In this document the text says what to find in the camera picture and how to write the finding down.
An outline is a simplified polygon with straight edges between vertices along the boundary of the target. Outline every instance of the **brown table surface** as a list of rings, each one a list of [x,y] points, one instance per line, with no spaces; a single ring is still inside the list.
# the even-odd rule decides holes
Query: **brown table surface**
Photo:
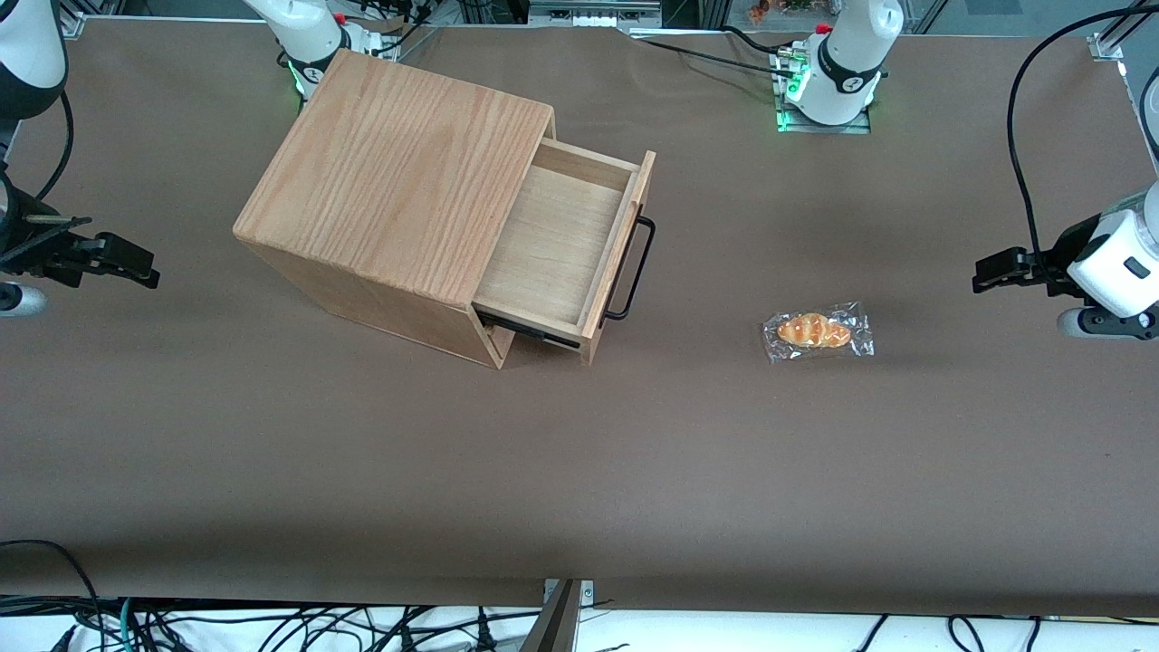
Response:
[[[902,38],[873,133],[817,137],[777,132],[766,76],[617,31],[440,30],[409,64],[657,152],[656,243],[596,366],[520,339],[493,372],[234,241],[297,110],[268,28],[92,21],[50,203],[163,274],[36,283],[49,312],[2,323],[2,536],[72,548],[109,595],[534,603],[583,577],[619,607],[1157,614],[1159,349],[1063,338],[1073,303],[1041,288],[970,292],[1027,240],[1003,118],[1033,44]],[[1154,178],[1080,39],[1019,116],[1044,240]],[[19,185],[61,140],[57,110],[25,124]],[[760,321],[852,299],[876,358],[770,366]],[[81,591],[5,556],[0,592]]]

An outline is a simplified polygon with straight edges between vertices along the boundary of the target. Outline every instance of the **wooden drawer cabinet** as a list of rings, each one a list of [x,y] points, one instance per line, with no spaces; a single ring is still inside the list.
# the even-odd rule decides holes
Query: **wooden drawer cabinet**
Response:
[[[340,316],[495,368],[516,331],[590,365],[618,277],[635,288],[621,268],[654,227],[654,157],[573,147],[547,104],[343,51],[234,234]]]

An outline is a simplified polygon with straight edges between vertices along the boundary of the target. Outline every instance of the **drawer handle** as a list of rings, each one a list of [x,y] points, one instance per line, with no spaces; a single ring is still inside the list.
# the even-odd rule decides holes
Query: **drawer handle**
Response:
[[[604,316],[600,317],[600,324],[603,324],[604,318],[615,318],[620,320],[628,315],[628,310],[632,309],[632,299],[636,298],[636,287],[640,286],[640,276],[644,271],[644,263],[648,262],[648,250],[651,249],[653,237],[656,236],[656,222],[648,219],[643,213],[636,214],[636,222],[632,227],[632,235],[628,236],[628,244],[624,248],[624,255],[620,257],[620,265],[615,269],[615,283],[612,285],[612,291],[607,294],[607,303],[612,303],[612,296],[615,295],[615,290],[620,285],[620,276],[624,271],[624,262],[628,259],[628,248],[632,247],[632,240],[636,236],[636,230],[641,226],[648,227],[648,240],[644,241],[644,250],[640,254],[640,266],[636,268],[636,277],[632,279],[632,290],[628,291],[628,300],[624,301],[624,309],[615,312],[612,309],[604,309]]]

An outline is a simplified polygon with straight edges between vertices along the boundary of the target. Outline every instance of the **open drawer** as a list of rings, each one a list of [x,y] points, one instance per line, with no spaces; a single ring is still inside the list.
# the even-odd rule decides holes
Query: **open drawer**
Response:
[[[641,164],[544,138],[503,225],[474,307],[493,324],[575,350],[591,365],[632,235],[654,226],[640,214],[655,153]]]

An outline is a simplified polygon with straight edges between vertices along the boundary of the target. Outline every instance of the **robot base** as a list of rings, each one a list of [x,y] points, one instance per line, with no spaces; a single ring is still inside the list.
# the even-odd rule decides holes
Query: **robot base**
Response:
[[[799,74],[801,61],[793,57],[770,54],[768,65],[773,69],[786,69],[794,74]],[[772,75],[772,78],[773,101],[777,107],[777,131],[795,131],[800,133],[869,133],[868,109],[861,109],[858,117],[846,124],[836,126],[821,124],[809,119],[809,117],[801,112],[800,108],[786,98],[786,95],[789,93],[789,86],[796,81],[795,78],[786,78],[775,74]]]

